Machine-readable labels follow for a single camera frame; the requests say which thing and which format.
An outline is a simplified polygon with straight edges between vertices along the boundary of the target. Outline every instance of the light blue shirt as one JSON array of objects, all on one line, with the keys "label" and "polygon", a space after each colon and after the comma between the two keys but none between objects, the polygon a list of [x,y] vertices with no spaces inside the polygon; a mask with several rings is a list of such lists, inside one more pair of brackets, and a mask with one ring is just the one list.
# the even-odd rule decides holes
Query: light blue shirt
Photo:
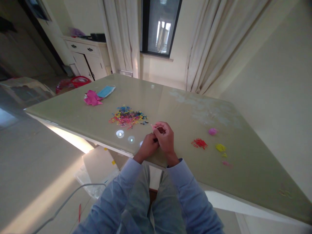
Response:
[{"label": "light blue shirt", "polygon": [[[73,233],[116,233],[122,219],[128,233],[141,233],[131,214],[125,211],[125,206],[142,168],[141,164],[129,159],[120,174],[93,205],[86,220]],[[177,187],[187,233],[223,234],[223,225],[217,213],[185,161],[181,159],[176,166],[167,168],[167,173]]]}]

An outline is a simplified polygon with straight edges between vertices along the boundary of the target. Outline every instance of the pink tissue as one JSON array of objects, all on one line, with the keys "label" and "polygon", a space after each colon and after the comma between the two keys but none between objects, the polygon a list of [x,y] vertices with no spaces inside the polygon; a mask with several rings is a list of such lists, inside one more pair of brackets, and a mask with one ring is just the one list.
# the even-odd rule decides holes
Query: pink tissue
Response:
[{"label": "pink tissue", "polygon": [[212,136],[216,135],[217,132],[218,132],[218,130],[216,130],[215,128],[210,128],[209,131],[208,131],[208,133],[209,133],[210,135],[212,135]]},{"label": "pink tissue", "polygon": [[100,105],[102,104],[100,102],[100,100],[102,100],[103,98],[102,97],[99,97],[97,95],[96,92],[92,91],[92,90],[89,90],[87,92],[87,98],[84,99],[84,101],[86,102],[86,104],[88,105],[92,105],[92,106],[96,106],[96,105]]}]

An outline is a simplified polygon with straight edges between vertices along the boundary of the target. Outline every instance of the glass tabletop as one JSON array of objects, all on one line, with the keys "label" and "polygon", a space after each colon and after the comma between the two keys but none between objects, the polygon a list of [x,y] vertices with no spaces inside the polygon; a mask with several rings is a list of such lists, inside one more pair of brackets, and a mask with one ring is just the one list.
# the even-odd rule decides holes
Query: glass tabletop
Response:
[{"label": "glass tabletop", "polygon": [[[101,105],[88,106],[84,95],[106,85],[116,89]],[[133,128],[109,123],[119,107],[148,117]],[[233,104],[195,93],[113,74],[29,107],[26,112],[68,130],[134,155],[150,124],[168,122],[175,151],[196,180],[246,201],[311,224],[312,204]],[[215,136],[208,134],[216,128]],[[194,147],[200,138],[206,149]],[[226,147],[219,152],[216,145]],[[148,159],[166,167],[161,150]]]}]

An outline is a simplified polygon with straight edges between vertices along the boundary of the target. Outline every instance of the yellow object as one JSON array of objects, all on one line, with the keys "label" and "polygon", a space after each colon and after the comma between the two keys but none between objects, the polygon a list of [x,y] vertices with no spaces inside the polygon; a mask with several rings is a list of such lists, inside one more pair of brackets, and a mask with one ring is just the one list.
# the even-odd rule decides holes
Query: yellow object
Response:
[{"label": "yellow object", "polygon": [[226,150],[225,146],[221,144],[217,144],[215,147],[219,152],[224,152]]}]

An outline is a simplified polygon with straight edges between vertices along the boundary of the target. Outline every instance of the face mask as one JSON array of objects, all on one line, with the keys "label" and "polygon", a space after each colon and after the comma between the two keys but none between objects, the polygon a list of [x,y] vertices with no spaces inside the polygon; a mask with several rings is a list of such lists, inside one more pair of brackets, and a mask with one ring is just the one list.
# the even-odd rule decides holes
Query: face mask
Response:
[{"label": "face mask", "polygon": [[102,89],[100,92],[97,93],[97,95],[101,98],[107,97],[109,94],[111,94],[116,86],[114,85],[107,85],[104,89]]}]

